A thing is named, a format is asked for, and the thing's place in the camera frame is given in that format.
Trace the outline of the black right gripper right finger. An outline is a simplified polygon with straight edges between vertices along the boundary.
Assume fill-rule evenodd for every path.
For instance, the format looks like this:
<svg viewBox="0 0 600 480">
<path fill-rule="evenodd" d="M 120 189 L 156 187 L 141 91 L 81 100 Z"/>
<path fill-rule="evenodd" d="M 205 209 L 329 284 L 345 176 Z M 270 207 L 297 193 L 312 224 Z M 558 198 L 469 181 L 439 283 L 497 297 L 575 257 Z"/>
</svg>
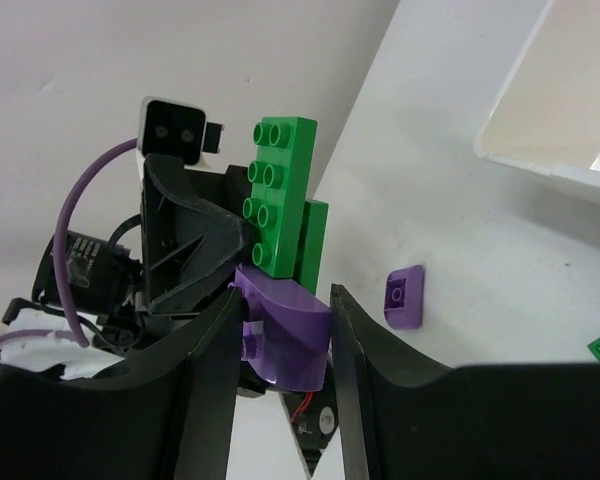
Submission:
<svg viewBox="0 0 600 480">
<path fill-rule="evenodd" d="M 450 368 L 331 288 L 349 479 L 600 479 L 600 364 Z"/>
</svg>

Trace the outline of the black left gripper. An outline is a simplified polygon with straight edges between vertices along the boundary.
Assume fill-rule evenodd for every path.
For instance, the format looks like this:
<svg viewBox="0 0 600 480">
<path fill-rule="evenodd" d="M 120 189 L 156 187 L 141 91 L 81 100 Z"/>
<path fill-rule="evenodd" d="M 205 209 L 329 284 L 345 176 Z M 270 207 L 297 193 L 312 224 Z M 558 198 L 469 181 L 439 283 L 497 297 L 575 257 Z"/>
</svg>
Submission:
<svg viewBox="0 0 600 480">
<path fill-rule="evenodd" d="M 198 313 L 229 282 L 255 242 L 242 216 L 251 194 L 247 168 L 190 170 L 178 157 L 150 154 L 142 187 L 143 293 L 150 313 Z M 125 355 L 137 347 L 146 321 L 136 311 L 141 262 L 119 243 L 141 224 L 123 221 L 107 240 L 69 232 L 66 263 L 79 325 L 92 345 Z"/>
</svg>

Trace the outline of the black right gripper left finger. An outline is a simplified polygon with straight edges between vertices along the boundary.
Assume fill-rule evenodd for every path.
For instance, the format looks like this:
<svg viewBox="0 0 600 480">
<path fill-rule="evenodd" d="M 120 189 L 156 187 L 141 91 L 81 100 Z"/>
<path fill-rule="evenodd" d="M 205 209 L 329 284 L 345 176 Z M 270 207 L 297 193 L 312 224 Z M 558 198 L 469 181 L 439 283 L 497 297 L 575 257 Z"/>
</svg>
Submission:
<svg viewBox="0 0 600 480">
<path fill-rule="evenodd" d="M 91 379 L 0 366 L 0 479 L 222 479 L 242 345 L 242 296 Z"/>
</svg>

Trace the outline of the long green lego plate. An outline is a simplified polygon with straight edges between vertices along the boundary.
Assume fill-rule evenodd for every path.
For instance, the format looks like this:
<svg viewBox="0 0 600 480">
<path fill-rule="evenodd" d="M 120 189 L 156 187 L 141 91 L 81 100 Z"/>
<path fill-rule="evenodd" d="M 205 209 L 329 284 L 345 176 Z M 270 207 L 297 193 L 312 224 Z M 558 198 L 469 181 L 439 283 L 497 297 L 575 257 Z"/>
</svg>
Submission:
<svg viewBox="0 0 600 480">
<path fill-rule="evenodd" d="M 290 278 L 295 268 L 317 127 L 304 117 L 264 117 L 253 129 L 242 214 L 256 229 L 252 263 L 272 278 Z"/>
</svg>

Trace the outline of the small purple curved lego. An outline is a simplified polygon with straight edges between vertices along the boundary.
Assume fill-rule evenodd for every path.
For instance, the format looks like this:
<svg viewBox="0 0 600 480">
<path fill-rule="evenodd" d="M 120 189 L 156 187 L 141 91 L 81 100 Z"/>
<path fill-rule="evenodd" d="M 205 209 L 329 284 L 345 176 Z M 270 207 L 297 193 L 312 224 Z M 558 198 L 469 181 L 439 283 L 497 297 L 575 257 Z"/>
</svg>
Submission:
<svg viewBox="0 0 600 480">
<path fill-rule="evenodd" d="M 232 283 L 247 313 L 242 359 L 269 384 L 297 392 L 322 389 L 331 339 L 331 310 L 292 279 L 240 265 Z"/>
</svg>

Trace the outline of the large purple arch lego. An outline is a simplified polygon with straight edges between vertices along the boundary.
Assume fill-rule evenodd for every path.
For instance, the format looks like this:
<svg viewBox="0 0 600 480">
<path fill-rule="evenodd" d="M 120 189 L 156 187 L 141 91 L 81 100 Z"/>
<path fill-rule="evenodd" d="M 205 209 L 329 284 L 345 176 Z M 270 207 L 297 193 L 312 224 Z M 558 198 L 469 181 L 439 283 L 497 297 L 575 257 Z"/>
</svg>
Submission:
<svg viewBox="0 0 600 480">
<path fill-rule="evenodd" d="M 386 280 L 384 317 L 395 330 L 416 330 L 423 322 L 425 267 L 413 265 L 392 271 Z"/>
</svg>

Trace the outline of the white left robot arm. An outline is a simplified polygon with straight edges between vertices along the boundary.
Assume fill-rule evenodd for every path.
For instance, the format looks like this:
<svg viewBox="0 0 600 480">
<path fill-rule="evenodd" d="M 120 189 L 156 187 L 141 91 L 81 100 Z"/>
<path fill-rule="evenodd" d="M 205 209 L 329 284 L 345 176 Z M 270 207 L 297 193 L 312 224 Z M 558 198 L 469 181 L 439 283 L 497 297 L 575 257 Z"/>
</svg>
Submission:
<svg viewBox="0 0 600 480">
<path fill-rule="evenodd" d="M 31 300 L 15 299 L 0 365 L 58 378 L 90 378 L 196 318 L 250 254 L 242 217 L 251 194 L 244 166 L 190 170 L 166 155 L 144 164 L 141 212 L 107 241 L 67 240 L 69 283 L 90 346 L 74 340 L 50 260 Z"/>
</svg>

